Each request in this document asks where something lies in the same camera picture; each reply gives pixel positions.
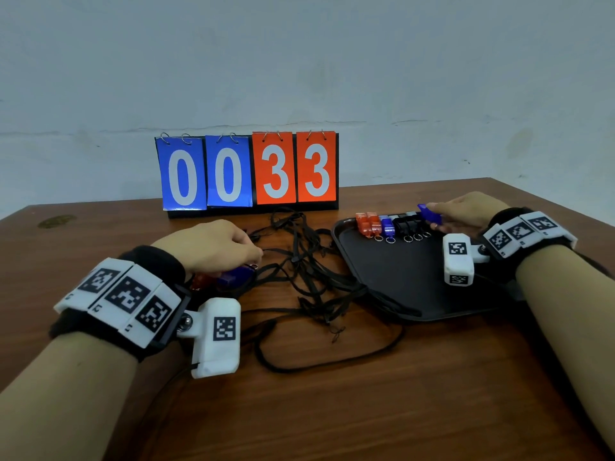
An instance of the wall stain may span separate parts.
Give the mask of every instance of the wall stain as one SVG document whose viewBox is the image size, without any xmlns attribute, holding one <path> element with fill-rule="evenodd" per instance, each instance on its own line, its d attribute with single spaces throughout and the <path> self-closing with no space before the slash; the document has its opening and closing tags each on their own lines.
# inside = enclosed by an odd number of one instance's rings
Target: wall stain
<svg viewBox="0 0 615 461">
<path fill-rule="evenodd" d="M 65 225 L 71 220 L 74 220 L 76 218 L 77 217 L 75 217 L 74 215 L 58 215 L 58 216 L 47 218 L 46 220 L 43 220 L 37 226 L 39 228 L 44 228 L 44 229 L 56 228 L 57 226 Z"/>
<path fill-rule="evenodd" d="M 506 146 L 506 157 L 515 160 L 527 154 L 533 138 L 534 131 L 531 128 L 524 128 L 516 133 Z"/>
</svg>

